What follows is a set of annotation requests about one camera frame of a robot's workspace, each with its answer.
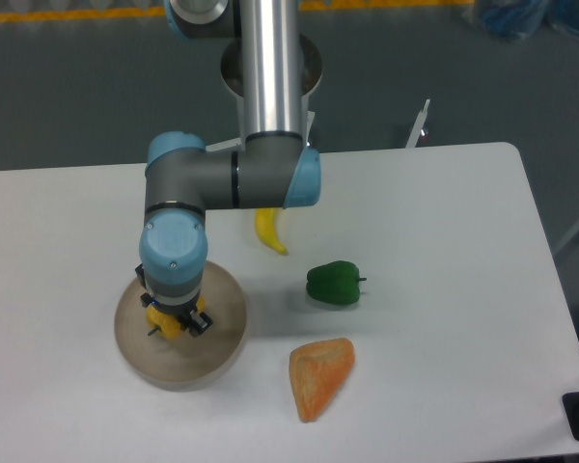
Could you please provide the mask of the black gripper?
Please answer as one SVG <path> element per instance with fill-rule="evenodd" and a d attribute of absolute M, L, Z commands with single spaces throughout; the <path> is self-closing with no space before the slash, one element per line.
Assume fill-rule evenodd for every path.
<path fill-rule="evenodd" d="M 160 305 L 160 311 L 167 314 L 179 314 L 182 313 L 187 306 L 194 306 L 201 296 L 202 272 L 200 272 L 195 279 L 182 286 L 178 286 L 178 289 L 187 289 L 185 294 L 179 296 L 168 296 L 159 293 L 157 291 L 159 288 L 170 289 L 170 287 L 165 284 L 162 285 L 159 282 L 156 282 L 156 286 L 153 286 L 152 283 L 154 283 L 154 279 L 147 277 L 142 263 L 135 268 L 135 273 L 137 280 L 144 289 L 144 292 L 140 296 L 141 305 L 144 308 L 146 308 L 151 301 L 155 301 Z M 213 320 L 206 313 L 193 310 L 181 319 L 181 325 L 190 336 L 199 337 L 213 325 Z"/>

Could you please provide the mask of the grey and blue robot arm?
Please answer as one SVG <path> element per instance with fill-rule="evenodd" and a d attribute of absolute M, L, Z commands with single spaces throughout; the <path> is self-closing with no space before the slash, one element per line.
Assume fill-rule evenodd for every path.
<path fill-rule="evenodd" d="M 298 30 L 294 1 L 168 1 L 164 10 L 184 37 L 229 40 L 221 70 L 240 127 L 234 148 L 208 150 L 180 131 L 155 137 L 149 147 L 136 274 L 152 332 L 172 339 L 199 336 L 212 323 L 198 305 L 208 211 L 318 201 L 321 168 L 307 144 L 307 114 L 322 65 Z"/>

